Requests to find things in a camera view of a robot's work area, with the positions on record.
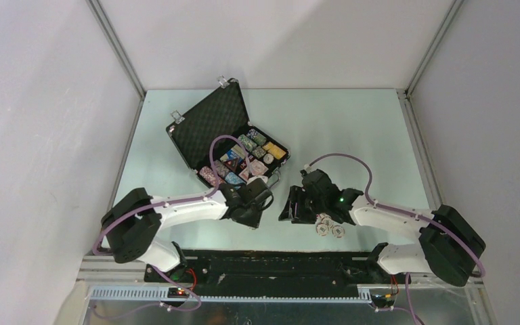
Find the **black poker set case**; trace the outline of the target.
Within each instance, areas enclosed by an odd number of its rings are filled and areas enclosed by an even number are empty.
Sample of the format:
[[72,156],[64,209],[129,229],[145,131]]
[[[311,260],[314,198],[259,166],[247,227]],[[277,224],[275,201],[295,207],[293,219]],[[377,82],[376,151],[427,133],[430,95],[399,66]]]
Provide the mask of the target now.
[[280,169],[290,157],[289,149],[251,122],[237,79],[219,77],[219,82],[220,86],[216,90],[186,113],[172,112],[174,121],[167,127],[171,141],[197,178],[205,186],[212,188],[198,174],[199,170],[208,166],[216,176],[219,176],[214,161],[220,160],[221,156],[235,145],[245,149],[238,137],[246,135],[251,128],[257,129],[266,136],[267,142],[273,142],[285,149],[287,155],[267,165],[263,162],[267,152],[262,146],[257,146],[252,153],[249,153],[250,158],[247,159],[247,163],[250,165],[251,160],[261,161],[268,168],[268,172],[264,175],[269,177],[268,186],[278,184],[281,178]]

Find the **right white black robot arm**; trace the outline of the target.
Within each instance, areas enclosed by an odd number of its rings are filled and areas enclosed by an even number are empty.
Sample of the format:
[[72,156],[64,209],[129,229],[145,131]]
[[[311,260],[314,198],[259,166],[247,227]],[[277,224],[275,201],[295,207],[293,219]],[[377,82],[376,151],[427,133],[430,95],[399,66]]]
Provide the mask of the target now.
[[366,266],[373,282],[418,273],[461,287],[474,276],[486,243],[454,207],[442,204],[434,211],[388,207],[361,190],[340,189],[320,169],[303,169],[301,177],[300,186],[290,187],[279,221],[323,224],[330,219],[338,225],[384,230],[409,241],[374,247]]

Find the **blue patterned card deck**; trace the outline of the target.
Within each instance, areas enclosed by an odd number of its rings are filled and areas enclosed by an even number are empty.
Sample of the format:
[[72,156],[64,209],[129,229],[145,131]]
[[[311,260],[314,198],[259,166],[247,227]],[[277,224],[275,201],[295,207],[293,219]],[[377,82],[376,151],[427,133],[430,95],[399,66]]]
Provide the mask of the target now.
[[229,149],[220,161],[234,173],[241,173],[248,167],[247,159],[250,158],[250,154],[247,150],[243,149],[239,145],[235,145]]

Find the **purple grey chip stack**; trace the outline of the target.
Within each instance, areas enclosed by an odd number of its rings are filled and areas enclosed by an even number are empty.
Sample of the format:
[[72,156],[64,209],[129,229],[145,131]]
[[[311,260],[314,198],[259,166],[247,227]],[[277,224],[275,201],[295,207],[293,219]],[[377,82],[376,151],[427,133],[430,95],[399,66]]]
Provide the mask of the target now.
[[217,174],[220,176],[220,178],[226,177],[231,171],[230,169],[220,160],[214,161],[214,166],[217,170]]

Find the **white red chip stack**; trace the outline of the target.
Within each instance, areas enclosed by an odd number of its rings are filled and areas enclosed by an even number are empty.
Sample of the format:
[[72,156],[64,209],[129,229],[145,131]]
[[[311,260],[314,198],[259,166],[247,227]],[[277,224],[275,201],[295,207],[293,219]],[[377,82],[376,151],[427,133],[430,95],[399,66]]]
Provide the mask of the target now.
[[322,213],[316,217],[316,233],[320,236],[342,238],[345,235],[345,229],[339,223],[333,221],[329,215]]

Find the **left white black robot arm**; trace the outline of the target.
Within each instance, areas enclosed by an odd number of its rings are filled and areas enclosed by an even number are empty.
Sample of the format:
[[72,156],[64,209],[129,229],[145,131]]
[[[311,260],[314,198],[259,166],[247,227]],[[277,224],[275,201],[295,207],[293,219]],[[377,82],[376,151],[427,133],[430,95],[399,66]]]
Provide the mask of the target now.
[[171,282],[179,282],[187,273],[187,264],[178,243],[163,240],[159,234],[176,225],[195,221],[231,220],[256,229],[274,195],[262,179],[235,187],[221,183],[199,194],[176,197],[151,196],[145,188],[135,188],[120,199],[101,219],[101,232],[93,247],[116,263],[141,261],[160,270]]

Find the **light blue chip stack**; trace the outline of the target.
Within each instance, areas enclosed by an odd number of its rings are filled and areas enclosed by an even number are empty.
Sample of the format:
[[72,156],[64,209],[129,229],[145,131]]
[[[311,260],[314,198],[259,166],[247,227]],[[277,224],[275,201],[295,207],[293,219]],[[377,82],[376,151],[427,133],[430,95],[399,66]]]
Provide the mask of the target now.
[[239,177],[237,174],[235,174],[234,172],[229,172],[225,177],[224,177],[224,180],[233,185],[233,186],[241,186],[242,184],[245,184],[246,182],[241,178]]

